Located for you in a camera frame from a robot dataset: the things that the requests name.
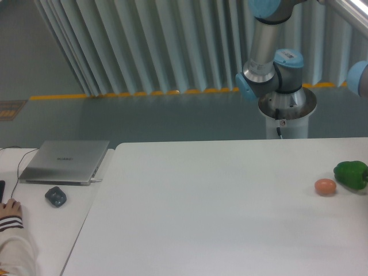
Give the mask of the cream striped sleeve forearm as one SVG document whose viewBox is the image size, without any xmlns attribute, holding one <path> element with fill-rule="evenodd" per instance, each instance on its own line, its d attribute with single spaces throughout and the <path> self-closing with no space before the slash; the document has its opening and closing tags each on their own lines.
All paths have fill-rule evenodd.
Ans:
<svg viewBox="0 0 368 276">
<path fill-rule="evenodd" d="M 36 275 L 35 252 L 20 216 L 1 218 L 1 275 Z"/>
</svg>

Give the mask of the person's hand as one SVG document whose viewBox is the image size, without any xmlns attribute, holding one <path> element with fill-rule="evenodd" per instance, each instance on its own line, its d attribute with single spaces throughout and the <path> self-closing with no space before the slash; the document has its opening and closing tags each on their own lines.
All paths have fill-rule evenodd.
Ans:
<svg viewBox="0 0 368 276">
<path fill-rule="evenodd" d="M 1 223 L 17 222 L 22 224 L 22 206 L 19 201 L 11 198 L 1 203 Z"/>
</svg>

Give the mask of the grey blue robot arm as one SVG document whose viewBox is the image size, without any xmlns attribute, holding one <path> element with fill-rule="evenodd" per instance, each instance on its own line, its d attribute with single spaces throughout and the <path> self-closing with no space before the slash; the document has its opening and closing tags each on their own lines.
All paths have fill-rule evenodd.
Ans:
<svg viewBox="0 0 368 276">
<path fill-rule="evenodd" d="M 292 16 L 295 6 L 306 1 L 248 1 L 256 19 L 250 55 L 236 84 L 247 99 L 260 98 L 267 93 L 293 93 L 301 84 L 302 62 L 277 62 L 277 42 L 282 25 Z M 367 38 L 367 1 L 317 1 L 331 7 Z M 347 86 L 356 95 L 367 98 L 367 61 L 354 64 L 348 72 Z"/>
</svg>

